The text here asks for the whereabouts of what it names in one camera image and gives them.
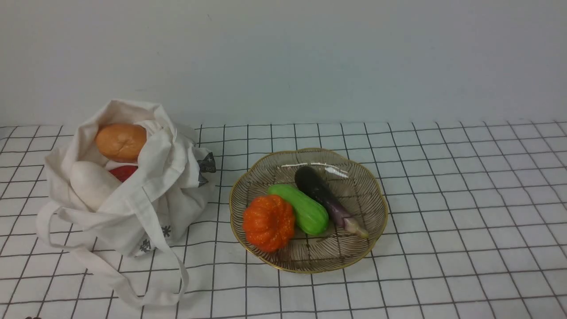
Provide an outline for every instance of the plastic vegetable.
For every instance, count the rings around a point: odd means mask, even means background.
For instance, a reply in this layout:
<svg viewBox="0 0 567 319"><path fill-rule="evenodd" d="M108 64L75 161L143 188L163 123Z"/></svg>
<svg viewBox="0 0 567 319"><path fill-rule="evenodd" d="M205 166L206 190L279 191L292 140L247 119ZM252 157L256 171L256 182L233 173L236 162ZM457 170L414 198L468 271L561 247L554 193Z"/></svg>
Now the plastic vegetable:
<svg viewBox="0 0 567 319"><path fill-rule="evenodd" d="M126 165L120 166L115 169L110 170L109 172L114 175L120 182L124 182L127 180L134 172L138 169L138 166L134 165Z"/></svg>
<svg viewBox="0 0 567 319"><path fill-rule="evenodd" d="M246 239L261 251L271 253L283 248L293 237L293 208L279 196L255 198L243 217Z"/></svg>
<svg viewBox="0 0 567 319"><path fill-rule="evenodd" d="M122 184L102 166L82 161L71 166L69 181L75 194L94 212Z"/></svg>
<svg viewBox="0 0 567 319"><path fill-rule="evenodd" d="M368 237L368 231L359 225L357 220L331 193L325 181L321 179L313 168L303 166L298 169L295 172L295 184L299 190L323 205L337 226L362 238Z"/></svg>
<svg viewBox="0 0 567 319"><path fill-rule="evenodd" d="M329 215L325 208L297 188L286 184L275 184L270 186L268 193L281 196L293 206L295 220L302 231L310 235L319 235L327 229Z"/></svg>

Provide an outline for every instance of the tile pattern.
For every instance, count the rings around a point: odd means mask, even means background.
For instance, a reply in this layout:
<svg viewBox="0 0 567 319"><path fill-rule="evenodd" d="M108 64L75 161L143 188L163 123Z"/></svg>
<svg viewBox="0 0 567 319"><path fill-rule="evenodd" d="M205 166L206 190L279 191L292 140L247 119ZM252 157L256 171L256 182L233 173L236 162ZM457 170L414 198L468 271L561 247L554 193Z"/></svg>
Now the tile pattern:
<svg viewBox="0 0 567 319"><path fill-rule="evenodd" d="M132 309L88 269L35 236L47 201L43 157L73 128L0 127L3 318L566 318L567 122L350 123L208 127L214 199L174 250L189 270L173 307ZM391 218L372 252L343 270L291 274L248 254L230 230L230 187L279 150L323 147L370 169ZM138 294L179 287L160 252L133 259L54 219L53 239L85 243Z"/></svg>

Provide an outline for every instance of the white wall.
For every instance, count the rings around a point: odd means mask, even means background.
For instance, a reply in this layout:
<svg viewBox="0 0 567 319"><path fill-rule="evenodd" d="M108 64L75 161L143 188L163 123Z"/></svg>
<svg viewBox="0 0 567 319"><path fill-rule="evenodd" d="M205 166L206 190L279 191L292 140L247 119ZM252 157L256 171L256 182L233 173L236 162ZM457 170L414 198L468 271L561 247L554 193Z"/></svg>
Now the white wall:
<svg viewBox="0 0 567 319"><path fill-rule="evenodd" d="M81 121L110 98L190 122L567 115L566 16L565 0L3 0L0 122Z"/></svg>

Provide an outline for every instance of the toy vegetable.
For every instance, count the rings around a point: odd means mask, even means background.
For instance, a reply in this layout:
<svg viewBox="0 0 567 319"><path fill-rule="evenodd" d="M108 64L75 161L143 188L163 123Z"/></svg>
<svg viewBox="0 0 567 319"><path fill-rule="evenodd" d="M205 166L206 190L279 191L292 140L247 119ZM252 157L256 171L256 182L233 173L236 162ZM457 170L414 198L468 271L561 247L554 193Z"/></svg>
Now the toy vegetable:
<svg viewBox="0 0 567 319"><path fill-rule="evenodd" d="M134 165L126 165L120 166L115 169L110 170L109 172L114 175L120 182L124 183L134 172L138 169L138 166Z"/></svg>
<svg viewBox="0 0 567 319"><path fill-rule="evenodd" d="M98 211L104 201L122 184L102 166L83 161L73 163L69 182L77 196L93 212Z"/></svg>
<svg viewBox="0 0 567 319"><path fill-rule="evenodd" d="M261 251L271 253L283 248L293 237L293 208L277 195L255 198L243 217L246 239Z"/></svg>
<svg viewBox="0 0 567 319"><path fill-rule="evenodd" d="M137 163L146 143L146 129L140 125L114 123L101 128L95 137L100 154L119 163Z"/></svg>
<svg viewBox="0 0 567 319"><path fill-rule="evenodd" d="M351 234L368 238L368 231L346 210L313 168L303 166L298 169L295 172L295 184L300 191L323 205L337 226Z"/></svg>
<svg viewBox="0 0 567 319"><path fill-rule="evenodd" d="M329 224L329 215L321 204L286 184L275 184L268 188L268 194L281 196L295 210L297 225L309 235L317 236L325 232Z"/></svg>

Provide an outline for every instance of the white radish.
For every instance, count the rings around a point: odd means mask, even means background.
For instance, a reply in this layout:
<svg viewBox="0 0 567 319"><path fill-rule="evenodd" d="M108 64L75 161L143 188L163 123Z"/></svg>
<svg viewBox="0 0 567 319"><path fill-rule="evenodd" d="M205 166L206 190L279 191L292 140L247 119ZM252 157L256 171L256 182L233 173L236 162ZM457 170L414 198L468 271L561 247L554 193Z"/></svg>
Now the white radish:
<svg viewBox="0 0 567 319"><path fill-rule="evenodd" d="M122 184L101 166L82 161L71 167L70 181L77 196L94 212Z"/></svg>

